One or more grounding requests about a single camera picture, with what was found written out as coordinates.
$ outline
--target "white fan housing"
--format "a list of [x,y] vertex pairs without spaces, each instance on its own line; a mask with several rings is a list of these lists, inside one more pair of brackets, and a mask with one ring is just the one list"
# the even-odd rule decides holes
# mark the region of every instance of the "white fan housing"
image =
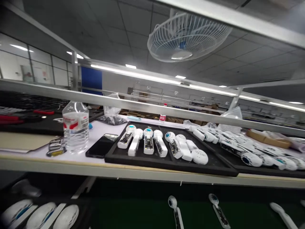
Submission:
[[177,12],[149,35],[150,54],[162,62],[181,62],[204,56],[219,47],[231,27],[196,15]]

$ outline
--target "water bottle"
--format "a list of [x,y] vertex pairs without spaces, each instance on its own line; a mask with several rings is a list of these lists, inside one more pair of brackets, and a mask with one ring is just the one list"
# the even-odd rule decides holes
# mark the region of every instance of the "water bottle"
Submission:
[[166,115],[161,114],[159,117],[159,123],[163,124],[165,122],[165,119],[166,119]]
[[70,101],[63,109],[64,145],[67,152],[80,154],[89,139],[89,110],[81,102]]

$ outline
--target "smartphone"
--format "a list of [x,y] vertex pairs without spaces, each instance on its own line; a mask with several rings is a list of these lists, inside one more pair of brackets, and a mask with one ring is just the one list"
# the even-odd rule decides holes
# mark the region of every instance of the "smartphone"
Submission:
[[89,150],[86,152],[86,157],[104,158],[115,143],[117,135],[104,134]]

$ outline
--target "white work surface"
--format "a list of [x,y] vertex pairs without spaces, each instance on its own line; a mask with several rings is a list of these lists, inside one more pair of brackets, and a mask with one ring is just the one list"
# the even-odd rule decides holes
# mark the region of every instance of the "white work surface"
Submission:
[[[159,124],[159,121],[143,119],[142,123]],[[183,124],[165,122],[163,126],[184,128]],[[126,123],[111,126],[99,121],[92,122],[89,130],[88,149],[104,134],[120,135]],[[64,153],[56,157],[47,157],[48,146],[41,147],[27,154],[0,151],[0,169],[47,172],[59,174],[75,174],[97,177],[111,177],[123,179],[140,179],[170,182],[188,182],[205,184],[251,185],[265,187],[305,188],[305,179],[289,177],[272,177],[252,174],[239,174],[237,177],[222,177],[182,171],[157,168],[147,168],[131,165],[105,163],[104,159],[86,157],[81,154]]]
[[[152,119],[142,119],[141,122],[155,124],[155,125],[159,124],[159,121],[152,120]],[[91,146],[93,146],[93,144],[95,142],[97,142],[97,140],[99,140],[104,134],[116,134],[116,135],[120,136],[120,134],[124,130],[126,124],[127,123],[124,123],[119,126],[111,126],[111,125],[107,125],[107,124],[99,122],[99,121],[93,121],[92,122],[93,128],[89,130],[89,142],[88,142],[87,150]],[[169,127],[183,128],[183,124],[172,123],[172,122],[165,122],[164,125],[169,126]],[[26,154],[13,153],[13,152],[8,152],[8,151],[0,151],[0,156],[39,158],[39,159],[46,159],[46,160],[51,160],[51,161],[69,161],[69,162],[94,163],[94,164],[106,163],[104,159],[86,157],[85,152],[83,152],[81,154],[64,153],[62,155],[58,155],[55,157],[48,157],[46,155],[47,152],[48,152],[48,145],[45,145],[37,150],[30,151],[29,153],[26,153]]]

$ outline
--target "fan guard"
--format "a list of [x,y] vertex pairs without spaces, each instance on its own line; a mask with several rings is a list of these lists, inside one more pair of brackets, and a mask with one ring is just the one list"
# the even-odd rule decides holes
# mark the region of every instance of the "fan guard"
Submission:
[[231,27],[213,20],[178,12],[155,26],[147,47],[162,62],[192,60],[215,50],[231,31]]

